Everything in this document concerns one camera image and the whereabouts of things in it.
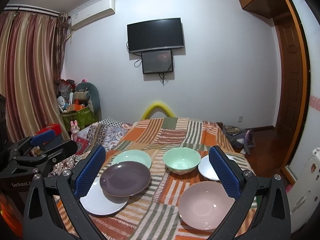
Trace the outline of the white bowl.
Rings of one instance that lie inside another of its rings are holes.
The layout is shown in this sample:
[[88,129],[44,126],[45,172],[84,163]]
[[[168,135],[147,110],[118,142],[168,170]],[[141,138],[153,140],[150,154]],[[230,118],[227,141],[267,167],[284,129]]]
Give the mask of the white bowl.
[[211,181],[220,181],[215,170],[213,169],[209,155],[204,156],[197,166],[199,173],[206,179]]

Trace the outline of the purple plate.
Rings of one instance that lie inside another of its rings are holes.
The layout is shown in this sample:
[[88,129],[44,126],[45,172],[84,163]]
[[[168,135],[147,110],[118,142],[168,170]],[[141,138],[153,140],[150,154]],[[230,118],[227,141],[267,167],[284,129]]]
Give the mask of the purple plate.
[[108,167],[100,176],[100,187],[115,197],[130,197],[146,189],[150,170],[136,161],[124,161]]

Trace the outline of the mint green bowl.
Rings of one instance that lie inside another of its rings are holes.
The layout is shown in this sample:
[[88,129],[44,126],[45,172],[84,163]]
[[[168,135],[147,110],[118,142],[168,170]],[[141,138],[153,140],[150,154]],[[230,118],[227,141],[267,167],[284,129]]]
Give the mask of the mint green bowl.
[[163,161],[170,172],[183,175],[190,173],[198,166],[201,155],[191,148],[177,147],[165,152]]

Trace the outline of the white flat plate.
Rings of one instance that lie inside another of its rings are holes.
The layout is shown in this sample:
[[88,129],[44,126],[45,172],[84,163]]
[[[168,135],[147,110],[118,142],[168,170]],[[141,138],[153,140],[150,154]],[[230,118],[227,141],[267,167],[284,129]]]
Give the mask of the white flat plate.
[[97,216],[111,215],[120,211],[129,201],[129,197],[114,197],[103,191],[100,178],[95,178],[86,196],[80,198],[84,209]]

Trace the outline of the red box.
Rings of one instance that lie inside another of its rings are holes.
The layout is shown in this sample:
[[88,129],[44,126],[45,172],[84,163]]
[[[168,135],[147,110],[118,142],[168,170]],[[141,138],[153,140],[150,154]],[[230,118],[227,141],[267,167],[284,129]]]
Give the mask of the red box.
[[40,137],[44,141],[50,141],[55,139],[62,133],[59,124],[49,124],[47,127],[36,132],[35,136]]

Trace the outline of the pink bunny toy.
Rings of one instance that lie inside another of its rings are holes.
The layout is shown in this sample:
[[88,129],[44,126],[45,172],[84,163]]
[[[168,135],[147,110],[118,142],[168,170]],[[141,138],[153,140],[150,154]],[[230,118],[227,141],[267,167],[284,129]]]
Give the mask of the pink bunny toy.
[[76,120],[71,121],[71,139],[73,141],[77,141],[78,133],[80,131],[80,127],[78,126],[78,122]]

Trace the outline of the patterned quilt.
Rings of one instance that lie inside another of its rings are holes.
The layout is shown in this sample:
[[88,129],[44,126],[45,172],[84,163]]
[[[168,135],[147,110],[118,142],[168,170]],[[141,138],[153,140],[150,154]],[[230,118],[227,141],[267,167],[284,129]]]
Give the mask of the patterned quilt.
[[110,151],[131,127],[131,124],[107,118],[82,129],[76,140],[78,146],[76,154],[56,164],[49,176],[58,176],[66,169],[73,169],[96,145],[103,146],[106,152]]

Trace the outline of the white sticker-covered appliance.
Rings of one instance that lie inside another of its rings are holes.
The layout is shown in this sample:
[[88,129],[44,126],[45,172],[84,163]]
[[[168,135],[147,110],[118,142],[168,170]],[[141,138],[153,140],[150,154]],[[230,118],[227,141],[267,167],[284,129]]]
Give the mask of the white sticker-covered appliance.
[[287,193],[291,215],[291,232],[299,230],[308,222],[319,204],[319,148],[315,148],[302,173]]

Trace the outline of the mint green plate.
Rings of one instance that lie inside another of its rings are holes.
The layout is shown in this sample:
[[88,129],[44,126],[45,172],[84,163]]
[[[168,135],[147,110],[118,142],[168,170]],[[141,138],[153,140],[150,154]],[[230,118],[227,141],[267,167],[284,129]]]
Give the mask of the mint green plate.
[[147,168],[151,167],[151,157],[142,150],[127,150],[118,154],[113,160],[112,165],[124,161],[135,161],[144,164]]

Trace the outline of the grey plush toy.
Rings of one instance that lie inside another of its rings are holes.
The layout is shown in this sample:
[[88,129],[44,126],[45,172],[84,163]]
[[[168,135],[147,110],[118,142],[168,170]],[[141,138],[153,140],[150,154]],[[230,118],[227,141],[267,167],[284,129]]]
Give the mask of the grey plush toy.
[[75,87],[73,100],[87,103],[89,109],[95,114],[100,109],[100,97],[98,89],[89,82],[82,82]]

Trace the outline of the striped patchwork tablecloth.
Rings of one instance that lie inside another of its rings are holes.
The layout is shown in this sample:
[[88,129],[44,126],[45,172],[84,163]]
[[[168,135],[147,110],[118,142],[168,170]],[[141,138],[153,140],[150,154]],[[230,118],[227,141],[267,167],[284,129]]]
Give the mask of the striped patchwork tablecloth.
[[163,162],[165,152],[187,147],[206,156],[212,146],[222,150],[244,170],[249,162],[234,152],[217,123],[188,118],[142,120],[132,127],[110,151],[104,167],[126,150],[143,150],[152,160],[151,182],[127,205],[110,216],[91,216],[91,220],[107,239],[207,239],[208,231],[193,229],[180,220],[178,201],[191,185],[204,181],[198,170],[188,174],[171,173]]

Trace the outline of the yellow foam arch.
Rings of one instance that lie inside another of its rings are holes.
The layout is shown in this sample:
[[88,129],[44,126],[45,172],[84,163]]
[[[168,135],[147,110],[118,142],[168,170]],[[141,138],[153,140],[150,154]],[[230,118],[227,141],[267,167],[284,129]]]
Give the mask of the yellow foam arch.
[[143,113],[141,120],[150,119],[150,117],[153,115],[153,113],[161,111],[166,117],[174,118],[175,115],[171,111],[171,109],[161,102],[154,102],[152,103]]

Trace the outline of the striped red gold curtain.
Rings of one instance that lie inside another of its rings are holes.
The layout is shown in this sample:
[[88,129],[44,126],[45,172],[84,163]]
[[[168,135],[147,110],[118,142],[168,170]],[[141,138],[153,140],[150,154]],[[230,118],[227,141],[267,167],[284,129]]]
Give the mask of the striped red gold curtain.
[[67,29],[66,13],[1,13],[1,94],[13,142],[49,124],[63,124],[56,83],[61,79]]

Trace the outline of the brown wooden door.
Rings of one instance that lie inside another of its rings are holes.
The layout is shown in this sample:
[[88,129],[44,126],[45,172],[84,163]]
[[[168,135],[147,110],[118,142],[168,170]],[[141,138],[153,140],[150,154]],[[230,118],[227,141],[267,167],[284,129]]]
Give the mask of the brown wooden door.
[[281,60],[281,92],[276,133],[285,142],[286,151],[280,170],[296,181],[289,168],[302,136],[310,95],[310,61],[302,22],[292,0],[281,0],[285,12],[273,21]]

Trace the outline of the black wall television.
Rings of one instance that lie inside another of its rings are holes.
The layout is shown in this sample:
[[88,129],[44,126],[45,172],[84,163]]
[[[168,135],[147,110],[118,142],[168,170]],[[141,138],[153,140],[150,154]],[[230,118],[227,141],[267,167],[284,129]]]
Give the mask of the black wall television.
[[184,47],[180,18],[150,20],[127,25],[129,53]]

